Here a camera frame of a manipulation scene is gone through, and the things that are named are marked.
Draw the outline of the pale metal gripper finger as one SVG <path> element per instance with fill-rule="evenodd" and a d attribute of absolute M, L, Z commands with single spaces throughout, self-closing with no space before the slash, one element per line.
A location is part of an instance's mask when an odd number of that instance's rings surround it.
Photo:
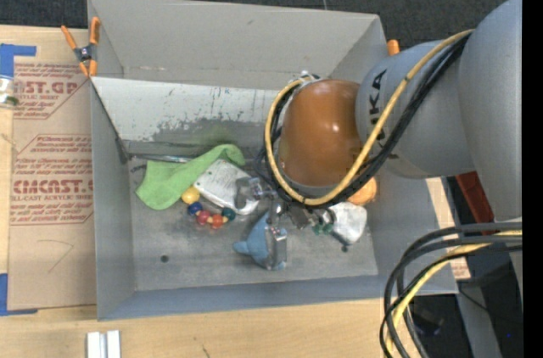
<path fill-rule="evenodd" d="M 265 268 L 267 270 L 279 271 L 286 266 L 287 237 L 287 232 L 280 227 L 265 227 L 265 240 L 267 249 Z"/>
<path fill-rule="evenodd" d="M 259 202 L 272 194 L 271 187 L 259 177 L 242 177 L 236 180 L 237 193 L 234 204 L 237 209 L 245 209 L 251 202 Z"/>

